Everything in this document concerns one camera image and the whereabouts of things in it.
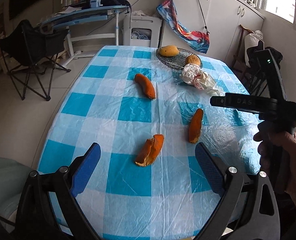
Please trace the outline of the black folded chair right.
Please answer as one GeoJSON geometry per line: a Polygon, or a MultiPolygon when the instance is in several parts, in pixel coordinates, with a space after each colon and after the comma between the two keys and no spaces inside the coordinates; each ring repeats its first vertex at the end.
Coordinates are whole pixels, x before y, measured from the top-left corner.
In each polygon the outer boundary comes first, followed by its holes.
{"type": "Polygon", "coordinates": [[[255,45],[251,45],[249,48],[245,49],[246,56],[248,57],[245,61],[246,63],[249,63],[249,67],[246,67],[245,73],[248,73],[251,77],[247,79],[247,76],[244,76],[247,80],[244,86],[248,93],[252,96],[261,96],[268,86],[268,83],[266,83],[264,88],[261,89],[262,84],[267,80],[264,70],[259,66],[258,59],[255,54],[257,51],[263,49],[264,43],[260,40],[255,42],[255,45]]]}

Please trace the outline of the colourful hanging cloth bag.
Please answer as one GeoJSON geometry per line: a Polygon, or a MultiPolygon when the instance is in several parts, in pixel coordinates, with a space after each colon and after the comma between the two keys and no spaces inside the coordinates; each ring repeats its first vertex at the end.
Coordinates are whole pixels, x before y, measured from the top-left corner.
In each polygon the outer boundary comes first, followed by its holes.
{"type": "Polygon", "coordinates": [[[172,31],[185,41],[190,48],[204,54],[208,52],[210,37],[207,27],[205,26],[205,32],[198,30],[190,31],[187,29],[178,20],[177,10],[173,0],[165,0],[157,7],[157,12],[172,31]]]}

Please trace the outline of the white plastic stool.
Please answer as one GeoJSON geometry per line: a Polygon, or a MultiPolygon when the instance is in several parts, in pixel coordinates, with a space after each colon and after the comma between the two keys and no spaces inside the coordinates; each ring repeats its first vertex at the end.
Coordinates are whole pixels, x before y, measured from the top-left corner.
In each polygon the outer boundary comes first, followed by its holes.
{"type": "Polygon", "coordinates": [[[162,20],[127,14],[124,18],[123,45],[157,48],[162,20]]]}

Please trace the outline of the black folding camp chair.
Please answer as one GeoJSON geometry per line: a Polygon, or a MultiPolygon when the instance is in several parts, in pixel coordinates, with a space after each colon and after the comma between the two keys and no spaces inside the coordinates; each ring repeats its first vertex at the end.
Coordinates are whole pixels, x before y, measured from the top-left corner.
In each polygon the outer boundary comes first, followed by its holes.
{"type": "Polygon", "coordinates": [[[64,40],[67,35],[67,29],[43,34],[34,28],[29,20],[22,20],[9,36],[0,39],[0,52],[7,74],[22,100],[25,99],[27,90],[45,101],[51,100],[54,71],[70,72],[57,62],[59,53],[64,51],[64,40]],[[48,59],[53,64],[48,89],[44,88],[40,80],[40,75],[44,72],[39,73],[36,70],[42,59],[48,59]]]}

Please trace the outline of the yellow mango right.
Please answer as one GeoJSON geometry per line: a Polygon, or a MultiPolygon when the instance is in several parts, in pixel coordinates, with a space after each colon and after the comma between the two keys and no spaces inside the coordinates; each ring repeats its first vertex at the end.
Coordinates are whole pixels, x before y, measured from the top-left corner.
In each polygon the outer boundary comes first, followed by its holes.
{"type": "Polygon", "coordinates": [[[191,54],[186,57],[185,64],[195,64],[197,66],[201,65],[201,60],[198,56],[191,54]]]}

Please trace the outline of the blue checkered tablecloth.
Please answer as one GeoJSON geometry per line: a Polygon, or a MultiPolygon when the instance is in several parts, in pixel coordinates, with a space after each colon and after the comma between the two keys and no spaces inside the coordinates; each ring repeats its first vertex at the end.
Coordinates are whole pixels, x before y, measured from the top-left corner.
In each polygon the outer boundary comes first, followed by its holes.
{"type": "Polygon", "coordinates": [[[153,48],[105,46],[91,59],[64,99],[47,135],[38,170],[55,172],[92,143],[100,160],[77,202],[104,239],[180,239],[196,235],[219,201],[195,158],[188,126],[204,112],[200,142],[227,165],[259,170],[253,135],[258,117],[212,107],[210,95],[184,83],[153,48]],[[152,82],[145,96],[136,74],[152,82]],[[154,163],[135,159],[147,139],[164,135],[154,163]]]}

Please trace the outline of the white wall cabinet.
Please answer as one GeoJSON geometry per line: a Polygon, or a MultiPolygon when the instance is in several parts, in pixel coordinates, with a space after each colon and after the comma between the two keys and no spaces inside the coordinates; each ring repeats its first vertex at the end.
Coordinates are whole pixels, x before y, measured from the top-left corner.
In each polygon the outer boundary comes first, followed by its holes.
{"type": "Polygon", "coordinates": [[[262,29],[264,17],[242,0],[173,0],[178,20],[188,30],[209,31],[207,57],[221,60],[228,66],[238,51],[241,27],[252,31],[262,29]]]}

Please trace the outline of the blue study desk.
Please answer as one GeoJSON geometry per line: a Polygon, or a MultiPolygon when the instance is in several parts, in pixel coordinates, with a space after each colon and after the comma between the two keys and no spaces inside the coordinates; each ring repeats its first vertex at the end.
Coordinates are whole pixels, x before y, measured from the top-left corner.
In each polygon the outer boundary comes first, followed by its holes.
{"type": "Polygon", "coordinates": [[[64,66],[74,59],[82,57],[93,57],[94,54],[82,55],[81,51],[74,51],[73,43],[79,41],[87,40],[98,40],[98,39],[107,39],[114,38],[115,45],[119,45],[119,15],[123,12],[130,12],[130,5],[114,5],[108,7],[97,7],[84,10],[76,10],[69,12],[67,14],[58,14],[57,16],[51,17],[45,21],[42,21],[38,24],[39,27],[49,27],[51,30],[55,29],[67,29],[69,30],[71,26],[81,25],[86,23],[93,23],[99,21],[109,21],[110,19],[115,19],[115,31],[113,33],[103,33],[103,34],[88,34],[83,36],[71,37],[70,34],[67,35],[67,44],[68,44],[68,55],[69,58],[64,63],[64,66]]]}

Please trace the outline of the dark glass fruit plate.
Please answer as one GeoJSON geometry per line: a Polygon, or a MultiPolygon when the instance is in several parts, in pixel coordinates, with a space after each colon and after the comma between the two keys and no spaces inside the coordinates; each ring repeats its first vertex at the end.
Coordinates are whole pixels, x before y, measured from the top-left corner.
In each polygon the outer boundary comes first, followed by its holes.
{"type": "Polygon", "coordinates": [[[178,50],[179,50],[178,55],[167,57],[167,56],[162,56],[160,54],[160,48],[158,48],[156,50],[156,57],[159,59],[159,61],[161,63],[163,63],[167,67],[170,67],[175,70],[182,70],[185,67],[185,65],[186,65],[185,61],[186,61],[187,57],[189,57],[191,55],[198,57],[198,55],[196,55],[186,49],[179,48],[178,50]]]}

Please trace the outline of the yellow mango left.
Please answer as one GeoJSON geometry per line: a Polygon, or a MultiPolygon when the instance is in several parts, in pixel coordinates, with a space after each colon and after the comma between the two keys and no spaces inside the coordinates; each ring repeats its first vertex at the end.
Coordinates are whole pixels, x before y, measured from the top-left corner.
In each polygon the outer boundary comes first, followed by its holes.
{"type": "Polygon", "coordinates": [[[173,57],[179,54],[179,49],[174,45],[168,45],[160,48],[159,54],[164,57],[173,57]]]}

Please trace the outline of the white bag on chair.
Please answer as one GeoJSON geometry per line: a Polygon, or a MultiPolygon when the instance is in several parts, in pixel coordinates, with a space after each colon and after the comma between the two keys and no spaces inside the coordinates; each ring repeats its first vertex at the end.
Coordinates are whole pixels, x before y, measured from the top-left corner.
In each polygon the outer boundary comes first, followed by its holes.
{"type": "Polygon", "coordinates": [[[253,33],[249,33],[245,36],[245,55],[247,55],[247,49],[256,47],[259,41],[264,41],[264,34],[260,30],[256,30],[253,33]]]}

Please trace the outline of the orange peel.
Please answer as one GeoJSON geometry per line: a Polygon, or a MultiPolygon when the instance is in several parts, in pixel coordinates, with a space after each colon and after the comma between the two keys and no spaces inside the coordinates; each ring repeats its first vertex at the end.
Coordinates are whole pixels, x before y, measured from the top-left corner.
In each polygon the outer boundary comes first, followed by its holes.
{"type": "Polygon", "coordinates": [[[147,98],[152,100],[156,98],[154,86],[148,77],[138,73],[135,75],[134,80],[136,83],[138,83],[141,86],[142,91],[147,98]]]}
{"type": "Polygon", "coordinates": [[[202,119],[203,110],[198,108],[192,116],[188,130],[188,140],[192,144],[196,144],[201,135],[202,119]]]}
{"type": "Polygon", "coordinates": [[[135,159],[135,164],[146,167],[154,163],[163,147],[164,135],[155,134],[151,139],[147,139],[143,148],[135,159]]]}

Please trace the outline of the yellow mango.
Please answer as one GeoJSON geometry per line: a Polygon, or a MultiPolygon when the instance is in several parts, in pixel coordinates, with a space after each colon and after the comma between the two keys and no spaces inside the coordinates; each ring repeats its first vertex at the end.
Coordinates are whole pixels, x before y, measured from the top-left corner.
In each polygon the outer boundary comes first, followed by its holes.
{"type": "Polygon", "coordinates": [[[185,64],[195,64],[197,66],[201,65],[201,60],[198,56],[191,54],[186,57],[185,64]]]}
{"type": "Polygon", "coordinates": [[[179,49],[174,45],[168,45],[160,48],[159,54],[164,57],[173,57],[179,54],[179,49]]]}

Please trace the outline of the white paper wrapper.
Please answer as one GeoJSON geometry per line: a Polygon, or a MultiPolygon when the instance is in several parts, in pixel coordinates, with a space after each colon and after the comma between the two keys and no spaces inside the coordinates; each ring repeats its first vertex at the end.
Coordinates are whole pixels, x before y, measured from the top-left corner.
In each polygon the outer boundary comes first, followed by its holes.
{"type": "Polygon", "coordinates": [[[224,96],[224,91],[215,80],[196,64],[186,64],[180,73],[180,78],[188,85],[202,90],[210,95],[224,96]]]}

